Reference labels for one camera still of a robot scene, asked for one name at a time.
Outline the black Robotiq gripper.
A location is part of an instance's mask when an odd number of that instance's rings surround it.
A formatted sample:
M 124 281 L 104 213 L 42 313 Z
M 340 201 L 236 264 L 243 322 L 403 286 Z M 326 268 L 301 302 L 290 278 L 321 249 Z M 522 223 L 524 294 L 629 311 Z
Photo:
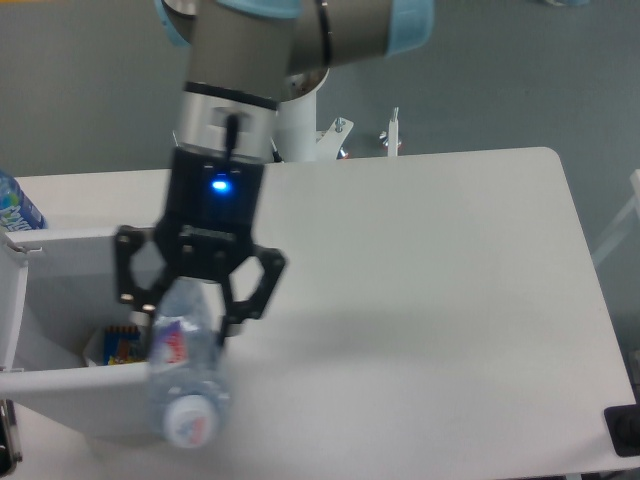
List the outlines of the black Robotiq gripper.
M 113 238 L 116 296 L 131 308 L 133 323 L 154 325 L 159 305 L 178 277 L 220 285 L 220 350 L 245 320 L 263 316 L 287 265 L 279 249 L 253 245 L 263 174 L 262 164 L 174 149 L 165 209 L 155 229 L 122 225 Z M 133 261 L 147 244 L 158 247 L 165 263 L 145 288 L 135 279 Z M 249 256 L 258 260 L 263 273 L 246 299 L 235 300 L 231 274 Z

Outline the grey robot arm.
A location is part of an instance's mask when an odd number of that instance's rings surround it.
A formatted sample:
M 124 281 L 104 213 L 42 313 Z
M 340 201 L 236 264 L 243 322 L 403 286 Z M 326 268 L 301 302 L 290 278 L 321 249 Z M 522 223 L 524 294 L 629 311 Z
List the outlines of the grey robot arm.
M 285 81 L 427 43 L 431 1 L 164 1 L 190 45 L 163 212 L 114 236 L 116 295 L 148 329 L 182 279 L 217 284 L 218 341 L 260 318 L 283 253 L 255 243 L 253 222 Z

